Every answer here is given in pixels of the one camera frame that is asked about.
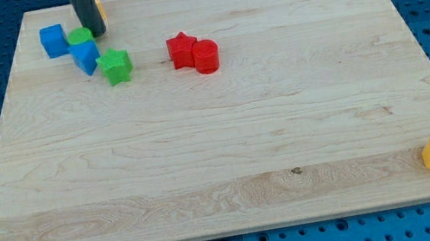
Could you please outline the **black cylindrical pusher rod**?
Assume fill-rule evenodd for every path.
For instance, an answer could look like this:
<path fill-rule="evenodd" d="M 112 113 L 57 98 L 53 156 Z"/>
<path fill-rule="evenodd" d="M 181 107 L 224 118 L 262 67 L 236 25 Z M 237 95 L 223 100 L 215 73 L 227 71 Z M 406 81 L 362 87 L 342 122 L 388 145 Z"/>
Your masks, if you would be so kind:
<path fill-rule="evenodd" d="M 92 36 L 99 37 L 107 31 L 103 17 L 94 0 L 69 0 L 84 28 L 90 29 Z"/>

